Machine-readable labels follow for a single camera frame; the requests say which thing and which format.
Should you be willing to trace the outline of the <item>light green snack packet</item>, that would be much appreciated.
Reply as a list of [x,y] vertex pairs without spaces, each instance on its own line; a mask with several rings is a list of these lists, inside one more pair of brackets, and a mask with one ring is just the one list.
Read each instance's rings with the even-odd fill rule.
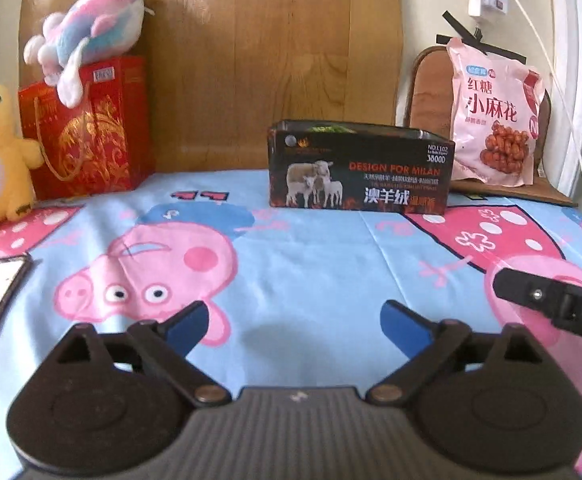
[[340,124],[323,124],[315,125],[308,128],[309,132],[322,132],[322,133],[355,133],[355,130],[347,128]]

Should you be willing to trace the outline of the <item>brown wooden chair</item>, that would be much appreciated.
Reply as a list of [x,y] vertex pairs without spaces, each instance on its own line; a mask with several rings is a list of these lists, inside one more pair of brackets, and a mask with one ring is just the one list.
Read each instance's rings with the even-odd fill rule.
[[[404,126],[427,130],[443,138],[451,138],[450,120],[452,105],[452,65],[446,48],[426,48],[413,64],[408,99],[405,106]],[[548,93],[539,107],[539,140],[535,151],[534,182],[532,185],[504,188],[487,185],[477,180],[451,183],[451,191],[466,195],[486,195],[522,198],[575,208],[577,204],[554,188],[541,168],[544,148],[549,136],[551,101]]]

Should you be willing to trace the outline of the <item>pink twisted snack bag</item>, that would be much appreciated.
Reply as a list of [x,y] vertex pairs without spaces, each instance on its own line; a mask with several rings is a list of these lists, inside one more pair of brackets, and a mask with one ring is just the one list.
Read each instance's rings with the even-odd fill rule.
[[454,181],[519,188],[534,180],[544,83],[533,67],[491,58],[451,39],[450,133],[455,142]]

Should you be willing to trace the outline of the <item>white wall charger plug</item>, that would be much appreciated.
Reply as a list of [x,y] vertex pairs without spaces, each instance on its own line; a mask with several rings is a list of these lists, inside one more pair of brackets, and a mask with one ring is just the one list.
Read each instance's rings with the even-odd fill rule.
[[469,0],[468,13],[471,18],[492,18],[508,13],[508,0]]

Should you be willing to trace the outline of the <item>cartoon pig blue tablecloth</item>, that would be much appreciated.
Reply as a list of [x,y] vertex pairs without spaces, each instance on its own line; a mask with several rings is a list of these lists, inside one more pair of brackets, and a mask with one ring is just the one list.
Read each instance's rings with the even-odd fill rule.
[[2,224],[0,257],[20,254],[33,266],[0,320],[0,479],[20,468],[9,405],[72,324],[120,332],[199,299],[211,324],[192,362],[231,391],[370,387],[404,361],[380,330],[394,299],[481,332],[524,323],[582,393],[582,338],[492,292],[505,266],[582,286],[570,207],[452,194],[440,216],[285,209],[264,171],[165,174]]

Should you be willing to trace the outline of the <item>black sheep print box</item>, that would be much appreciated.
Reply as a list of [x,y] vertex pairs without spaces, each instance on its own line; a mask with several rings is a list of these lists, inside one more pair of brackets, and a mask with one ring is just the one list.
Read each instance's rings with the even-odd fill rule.
[[[340,124],[355,133],[309,132]],[[273,207],[443,214],[455,143],[413,128],[282,120],[267,133]]]

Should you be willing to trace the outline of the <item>red gift bag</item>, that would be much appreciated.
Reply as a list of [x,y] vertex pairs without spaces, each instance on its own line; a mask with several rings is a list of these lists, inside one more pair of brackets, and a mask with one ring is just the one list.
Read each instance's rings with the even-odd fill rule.
[[80,69],[83,99],[67,108],[43,81],[18,92],[22,134],[41,144],[39,200],[134,190],[154,173],[146,62],[125,55]]

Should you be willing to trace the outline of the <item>pastel unicorn plush toy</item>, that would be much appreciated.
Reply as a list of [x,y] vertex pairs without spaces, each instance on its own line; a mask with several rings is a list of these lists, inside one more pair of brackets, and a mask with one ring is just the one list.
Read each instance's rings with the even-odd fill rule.
[[23,48],[23,61],[41,66],[44,83],[67,108],[77,107],[84,65],[120,56],[140,38],[149,12],[145,0],[76,0],[67,12],[49,14],[43,32]]

